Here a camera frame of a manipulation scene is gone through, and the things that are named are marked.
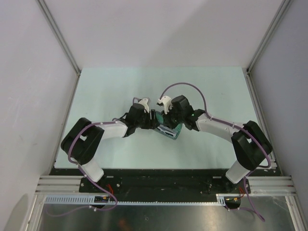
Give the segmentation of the white sunglasses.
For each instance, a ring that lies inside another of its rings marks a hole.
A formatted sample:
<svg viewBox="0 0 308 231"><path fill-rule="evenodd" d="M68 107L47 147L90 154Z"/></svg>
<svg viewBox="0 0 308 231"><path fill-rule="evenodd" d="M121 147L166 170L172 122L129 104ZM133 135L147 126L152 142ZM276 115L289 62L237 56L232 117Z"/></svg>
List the white sunglasses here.
<svg viewBox="0 0 308 231"><path fill-rule="evenodd" d="M176 133L173 130L170 130L169 128L166 128L164 126L159 126L157 130L168 136L172 136L172 137L176 136Z"/></svg>

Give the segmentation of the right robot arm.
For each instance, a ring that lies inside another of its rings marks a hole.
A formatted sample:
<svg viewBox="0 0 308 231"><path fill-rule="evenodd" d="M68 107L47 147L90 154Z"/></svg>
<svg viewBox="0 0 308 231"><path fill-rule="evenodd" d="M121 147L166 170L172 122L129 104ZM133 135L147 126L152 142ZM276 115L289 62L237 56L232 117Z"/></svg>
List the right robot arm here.
<svg viewBox="0 0 308 231"><path fill-rule="evenodd" d="M234 123L211 116L206 110L194 110L188 99L180 95L176 98L163 96L157 101L162 111L163 125L174 129L184 124L189 130L207 132L218 136L233 145L236 161L225 173L222 188L233 193L239 188L239 182L258 168L264 159L270 167L269 154L273 147L259 125L254 121Z"/></svg>

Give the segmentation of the dark green glasses case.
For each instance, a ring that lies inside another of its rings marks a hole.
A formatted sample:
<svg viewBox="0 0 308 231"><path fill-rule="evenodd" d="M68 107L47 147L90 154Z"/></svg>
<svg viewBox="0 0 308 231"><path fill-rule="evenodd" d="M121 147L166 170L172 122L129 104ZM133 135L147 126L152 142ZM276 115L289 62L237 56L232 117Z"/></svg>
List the dark green glasses case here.
<svg viewBox="0 0 308 231"><path fill-rule="evenodd" d="M156 111L155 113L156 113L156 118L158 120L159 126L155 128L154 130L161 135L164 135L173 140L176 140L182 130L182 124L178 124L175 128L168 128L163 125L164 121L163 121L162 113L159 111Z"/></svg>

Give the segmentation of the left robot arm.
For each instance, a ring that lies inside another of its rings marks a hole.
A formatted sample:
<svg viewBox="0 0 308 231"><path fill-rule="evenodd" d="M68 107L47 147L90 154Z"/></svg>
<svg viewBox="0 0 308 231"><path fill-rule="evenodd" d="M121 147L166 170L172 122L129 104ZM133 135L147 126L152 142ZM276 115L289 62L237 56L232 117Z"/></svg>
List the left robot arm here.
<svg viewBox="0 0 308 231"><path fill-rule="evenodd" d="M94 156L102 140L125 138L136 129L155 129L159 121L155 110L147 111L145 106L134 103L122 117L109 122L91 122L80 118L61 142L61 149L67 154L68 161L78 166L83 175L90 179L89 186L95 192L106 188L104 171Z"/></svg>

